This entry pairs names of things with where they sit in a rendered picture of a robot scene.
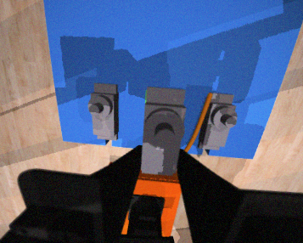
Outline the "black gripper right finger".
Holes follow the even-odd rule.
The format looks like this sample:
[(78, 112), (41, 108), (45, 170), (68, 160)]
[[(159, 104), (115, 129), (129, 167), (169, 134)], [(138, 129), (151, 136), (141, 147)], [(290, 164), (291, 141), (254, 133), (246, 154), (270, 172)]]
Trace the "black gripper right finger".
[(177, 175), (193, 243), (233, 243), (250, 215), (303, 218), (303, 193), (239, 189), (180, 149)]

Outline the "blue flat deck plate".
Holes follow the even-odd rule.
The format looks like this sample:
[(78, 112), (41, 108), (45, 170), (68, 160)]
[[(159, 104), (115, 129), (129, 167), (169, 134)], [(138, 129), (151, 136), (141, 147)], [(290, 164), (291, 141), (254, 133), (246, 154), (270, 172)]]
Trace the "blue flat deck plate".
[(143, 145), (147, 87), (186, 89), (189, 154), (253, 160), (303, 0), (43, 0), (63, 142)]

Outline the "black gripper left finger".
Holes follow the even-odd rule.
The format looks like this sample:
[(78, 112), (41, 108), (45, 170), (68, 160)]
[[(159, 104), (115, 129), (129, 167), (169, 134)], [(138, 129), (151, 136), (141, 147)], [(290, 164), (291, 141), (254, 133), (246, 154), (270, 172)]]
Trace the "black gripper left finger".
[(96, 243), (119, 243), (142, 163), (142, 145), (92, 174), (30, 169), (17, 184), (25, 204), (89, 212)]

